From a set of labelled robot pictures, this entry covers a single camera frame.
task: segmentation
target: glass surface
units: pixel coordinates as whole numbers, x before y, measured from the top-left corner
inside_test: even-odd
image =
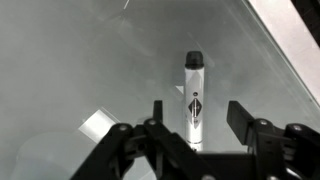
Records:
[[[2,0],[0,179],[68,179],[96,145],[78,128],[99,109],[135,125],[160,99],[184,136],[176,86],[190,50],[204,54],[206,151],[245,151],[229,100],[320,131],[318,107],[242,1]],[[152,178],[144,159],[126,176]]]

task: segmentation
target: gray background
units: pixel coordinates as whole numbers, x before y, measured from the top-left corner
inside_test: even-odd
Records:
[[[161,99],[183,136],[175,86],[190,50],[206,64],[206,151],[245,150],[226,123],[229,100],[320,131],[318,107],[242,1],[126,2],[0,0],[0,179],[70,177],[95,145],[77,128],[102,107],[135,125]],[[139,159],[127,179],[149,170]]]

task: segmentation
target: glass panel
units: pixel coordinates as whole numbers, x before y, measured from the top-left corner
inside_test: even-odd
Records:
[[[282,128],[320,130],[318,107],[242,1],[11,0],[0,25],[0,179],[69,178],[96,145],[85,122],[142,123],[156,99],[184,137],[190,50],[205,61],[206,151],[245,151],[229,100]],[[126,178],[149,171],[139,159]]]

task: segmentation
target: black bottle cap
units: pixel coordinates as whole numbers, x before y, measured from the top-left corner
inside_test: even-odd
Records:
[[[197,70],[204,67],[203,56],[200,51],[189,51],[185,67],[191,70]]]

